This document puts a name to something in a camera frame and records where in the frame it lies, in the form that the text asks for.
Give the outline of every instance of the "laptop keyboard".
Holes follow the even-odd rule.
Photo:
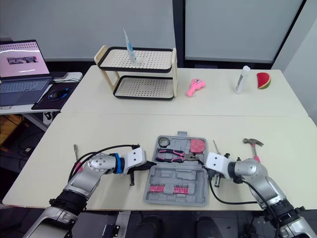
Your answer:
[[[0,93],[16,93],[42,90],[47,80],[23,81],[0,84]]]

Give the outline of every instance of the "watermelon slice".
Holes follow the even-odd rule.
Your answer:
[[[268,73],[258,73],[258,89],[265,89],[271,83],[271,76]]]

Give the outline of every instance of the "hammer head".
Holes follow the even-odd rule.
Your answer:
[[[256,140],[256,139],[252,139],[252,138],[250,138],[250,139],[247,139],[247,138],[244,138],[243,139],[243,143],[249,143],[249,144],[251,144],[251,145],[254,145],[254,144],[257,144],[257,145],[259,145],[259,146],[263,146],[263,143],[262,142],[260,142],[260,141],[258,141],[258,140]]]

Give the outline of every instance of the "hammer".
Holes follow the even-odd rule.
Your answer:
[[[259,146],[263,146],[263,143],[258,141],[258,140],[255,140],[255,139],[251,139],[251,138],[250,139],[244,138],[243,143],[245,143],[245,144],[249,143],[251,145],[253,158],[260,162],[260,158],[258,157],[257,151],[256,151],[256,144]]]

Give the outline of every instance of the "white bottle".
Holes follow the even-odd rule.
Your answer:
[[[236,88],[234,90],[234,92],[236,94],[241,94],[242,93],[244,84],[247,81],[247,77],[248,77],[248,74],[250,73],[250,70],[251,69],[247,65],[243,66],[243,69],[242,69],[238,84],[237,84],[237,86],[236,86]]]

